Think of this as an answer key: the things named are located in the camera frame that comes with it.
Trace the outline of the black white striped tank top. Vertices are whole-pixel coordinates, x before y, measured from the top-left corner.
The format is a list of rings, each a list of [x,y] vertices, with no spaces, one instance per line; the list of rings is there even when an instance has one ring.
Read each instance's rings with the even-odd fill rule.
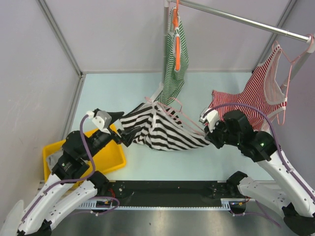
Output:
[[[180,151],[203,148],[210,144],[203,132],[184,128],[172,108],[159,102],[142,103],[120,119],[124,130],[139,127],[133,142],[161,151]]]

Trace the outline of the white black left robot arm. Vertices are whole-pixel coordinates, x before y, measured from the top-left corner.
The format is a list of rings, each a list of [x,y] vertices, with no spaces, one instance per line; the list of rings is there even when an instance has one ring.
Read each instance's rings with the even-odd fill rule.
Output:
[[[96,170],[93,157],[110,142],[130,146],[140,127],[105,132],[87,137],[82,130],[71,132],[62,155],[35,199],[24,210],[17,229],[19,236],[49,236],[52,230],[80,204],[109,190],[109,180]]]

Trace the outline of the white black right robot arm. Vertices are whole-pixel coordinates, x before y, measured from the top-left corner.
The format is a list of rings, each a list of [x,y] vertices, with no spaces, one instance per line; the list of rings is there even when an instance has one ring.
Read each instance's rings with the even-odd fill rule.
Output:
[[[286,225],[300,236],[315,232],[315,192],[294,170],[274,132],[256,131],[241,110],[220,116],[219,108],[206,109],[200,117],[204,129],[189,131],[175,116],[157,106],[141,108],[120,118],[124,131],[136,129],[133,147],[147,147],[147,153],[132,153],[133,175],[154,179],[218,179],[225,174],[226,161],[234,151],[219,160],[217,150],[232,146],[239,154],[263,168],[281,188],[276,193],[257,184],[245,173],[230,177],[227,192],[232,197],[251,197],[283,217]]]

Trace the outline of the pink wire hanger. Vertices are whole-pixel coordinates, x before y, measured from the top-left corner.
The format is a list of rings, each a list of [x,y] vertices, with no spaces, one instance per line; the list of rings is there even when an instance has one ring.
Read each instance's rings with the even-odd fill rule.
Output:
[[[154,103],[155,102],[152,98],[147,97],[147,96],[145,96],[145,99],[149,103]],[[194,122],[192,119],[190,119],[188,117],[188,115],[186,115],[183,112],[183,104],[177,98],[170,97],[170,99],[173,100],[173,101],[176,101],[180,105],[180,108],[176,109],[174,107],[171,107],[171,106],[166,105],[166,104],[164,104],[162,102],[159,102],[159,101],[156,101],[156,103],[158,103],[162,107],[164,112],[167,113],[169,116],[174,117],[175,115],[179,114],[179,115],[183,116],[187,121],[192,123],[195,126],[195,128],[193,128],[187,122],[181,120],[181,123],[184,124],[186,127],[188,127],[192,132],[194,132],[194,133],[196,133],[198,135],[205,135],[205,132],[203,131],[203,129],[196,122]]]

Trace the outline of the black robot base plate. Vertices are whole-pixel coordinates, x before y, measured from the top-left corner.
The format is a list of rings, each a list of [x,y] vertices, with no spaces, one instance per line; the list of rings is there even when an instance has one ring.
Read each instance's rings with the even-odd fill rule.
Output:
[[[245,199],[236,187],[218,181],[159,181],[159,180],[117,180],[110,182],[93,200],[101,201],[96,209],[119,206],[121,201],[184,201],[208,199]]]

